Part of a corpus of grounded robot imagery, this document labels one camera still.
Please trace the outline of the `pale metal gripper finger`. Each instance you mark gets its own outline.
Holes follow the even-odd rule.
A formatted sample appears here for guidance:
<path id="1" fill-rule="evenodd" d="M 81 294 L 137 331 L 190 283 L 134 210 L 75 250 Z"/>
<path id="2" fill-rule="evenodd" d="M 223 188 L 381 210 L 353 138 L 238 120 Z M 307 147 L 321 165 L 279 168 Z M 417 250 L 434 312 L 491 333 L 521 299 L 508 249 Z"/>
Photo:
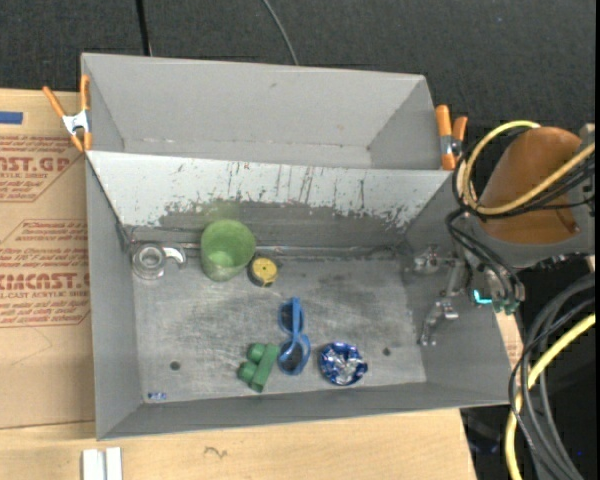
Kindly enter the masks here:
<path id="1" fill-rule="evenodd" d="M 437 299 L 426 314 L 418 339 L 420 346 L 434 346 L 436 344 L 435 330 L 442 322 L 459 319 L 459 313 L 450 298 Z"/>
<path id="2" fill-rule="evenodd" d="M 453 254 L 439 245 L 428 245 L 413 257 L 412 271 L 418 275 L 432 275 L 448 266 Z"/>

